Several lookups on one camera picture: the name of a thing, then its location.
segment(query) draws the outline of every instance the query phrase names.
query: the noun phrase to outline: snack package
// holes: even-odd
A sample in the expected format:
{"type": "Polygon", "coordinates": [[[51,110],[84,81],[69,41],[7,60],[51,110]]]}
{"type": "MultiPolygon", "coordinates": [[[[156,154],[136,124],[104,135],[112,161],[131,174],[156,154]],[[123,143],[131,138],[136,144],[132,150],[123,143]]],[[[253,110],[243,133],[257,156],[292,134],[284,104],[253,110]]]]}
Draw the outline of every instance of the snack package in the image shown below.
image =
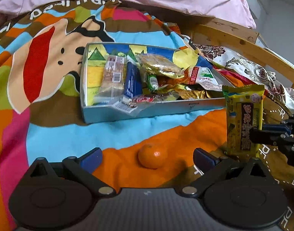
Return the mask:
{"type": "Polygon", "coordinates": [[[126,113],[130,116],[137,116],[139,112],[143,109],[152,106],[152,102],[162,102],[162,101],[174,101],[179,97],[179,94],[171,91],[165,94],[149,94],[149,95],[139,95],[133,98],[128,98],[126,96],[116,97],[110,101],[112,108],[126,113]]]}
{"type": "Polygon", "coordinates": [[[107,104],[124,91],[125,57],[109,55],[106,61],[101,86],[94,96],[94,103],[107,104]]]}
{"type": "Polygon", "coordinates": [[[150,74],[164,75],[173,79],[184,77],[182,69],[162,55],[138,54],[135,57],[150,74]]]}
{"type": "Polygon", "coordinates": [[[134,97],[143,93],[139,68],[132,62],[127,62],[126,80],[124,83],[124,95],[134,97]]]}
{"type": "Polygon", "coordinates": [[[151,92],[154,92],[154,91],[158,90],[159,84],[158,84],[157,77],[155,75],[148,74],[148,76],[147,76],[147,88],[151,92]]]}
{"type": "Polygon", "coordinates": [[[171,88],[176,86],[177,84],[184,83],[189,79],[189,69],[186,69],[184,71],[184,77],[182,78],[177,78],[177,79],[172,79],[166,76],[157,76],[157,81],[159,85],[159,90],[163,88],[171,88]]]}
{"type": "Polygon", "coordinates": [[[195,66],[189,68],[189,79],[186,84],[200,84],[205,90],[222,91],[222,86],[218,84],[208,67],[195,66]]]}
{"type": "Polygon", "coordinates": [[[250,141],[250,129],[261,130],[264,85],[248,85],[239,88],[223,86],[226,98],[227,148],[229,156],[240,160],[259,157],[259,144],[250,141]]]}
{"type": "Polygon", "coordinates": [[[181,90],[178,92],[180,97],[184,100],[207,99],[208,96],[205,90],[181,90]]]}

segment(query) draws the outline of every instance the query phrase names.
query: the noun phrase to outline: blue gripper pad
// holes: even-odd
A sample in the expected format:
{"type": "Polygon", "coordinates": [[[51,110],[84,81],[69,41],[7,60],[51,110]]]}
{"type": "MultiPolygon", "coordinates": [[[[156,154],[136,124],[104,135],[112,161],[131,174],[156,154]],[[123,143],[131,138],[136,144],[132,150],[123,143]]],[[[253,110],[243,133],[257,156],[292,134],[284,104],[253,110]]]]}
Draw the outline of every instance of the blue gripper pad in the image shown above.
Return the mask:
{"type": "Polygon", "coordinates": [[[261,129],[274,132],[286,132],[288,135],[291,135],[291,129],[284,124],[263,124],[261,129]]]}
{"type": "Polygon", "coordinates": [[[87,154],[79,158],[80,167],[89,173],[95,171],[97,167],[102,163],[102,150],[100,148],[94,148],[87,154]]]}
{"type": "Polygon", "coordinates": [[[193,162],[197,168],[199,168],[203,173],[206,173],[216,166],[220,160],[205,150],[196,148],[193,153],[193,162]]]}

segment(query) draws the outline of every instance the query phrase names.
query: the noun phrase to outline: metal screw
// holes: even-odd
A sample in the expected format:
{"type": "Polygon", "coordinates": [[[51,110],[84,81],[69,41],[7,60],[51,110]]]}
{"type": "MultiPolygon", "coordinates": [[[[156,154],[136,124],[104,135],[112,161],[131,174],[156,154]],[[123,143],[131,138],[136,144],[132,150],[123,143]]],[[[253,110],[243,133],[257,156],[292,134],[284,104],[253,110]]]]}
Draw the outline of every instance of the metal screw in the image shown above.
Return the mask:
{"type": "Polygon", "coordinates": [[[197,189],[194,187],[187,186],[182,189],[182,192],[187,195],[193,195],[197,192],[197,189]]]}
{"type": "Polygon", "coordinates": [[[99,188],[99,193],[103,195],[110,195],[114,192],[114,190],[111,187],[101,187],[99,188]]]}

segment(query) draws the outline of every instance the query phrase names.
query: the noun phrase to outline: barcode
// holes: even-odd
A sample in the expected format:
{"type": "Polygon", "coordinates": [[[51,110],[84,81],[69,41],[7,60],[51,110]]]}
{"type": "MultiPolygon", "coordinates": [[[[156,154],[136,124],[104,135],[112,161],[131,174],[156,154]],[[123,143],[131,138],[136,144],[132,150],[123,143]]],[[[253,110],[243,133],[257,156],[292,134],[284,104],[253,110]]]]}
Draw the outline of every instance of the barcode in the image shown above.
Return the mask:
{"type": "Polygon", "coordinates": [[[123,103],[121,103],[120,101],[118,102],[115,102],[113,105],[112,105],[113,108],[115,109],[118,109],[120,111],[123,111],[125,113],[131,113],[133,110],[135,110],[137,107],[134,107],[134,108],[131,108],[123,103]]]}
{"type": "Polygon", "coordinates": [[[112,82],[120,82],[121,73],[115,73],[113,72],[113,80],[112,82]]]}

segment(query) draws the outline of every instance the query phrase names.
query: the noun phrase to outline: paisley pattern cloth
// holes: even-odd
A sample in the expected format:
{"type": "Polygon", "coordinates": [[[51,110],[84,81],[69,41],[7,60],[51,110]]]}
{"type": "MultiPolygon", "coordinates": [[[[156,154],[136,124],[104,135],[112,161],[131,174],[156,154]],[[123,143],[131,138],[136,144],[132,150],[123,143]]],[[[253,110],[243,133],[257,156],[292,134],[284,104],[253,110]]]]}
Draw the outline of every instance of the paisley pattern cloth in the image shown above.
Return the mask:
{"type": "Polygon", "coordinates": [[[284,88],[284,86],[276,80],[274,72],[266,71],[264,67],[246,59],[238,52],[227,47],[211,45],[197,45],[197,47],[208,59],[220,64],[225,70],[236,72],[256,84],[265,85],[270,96],[274,97],[281,105],[284,105],[294,114],[294,89],[284,88]]]}

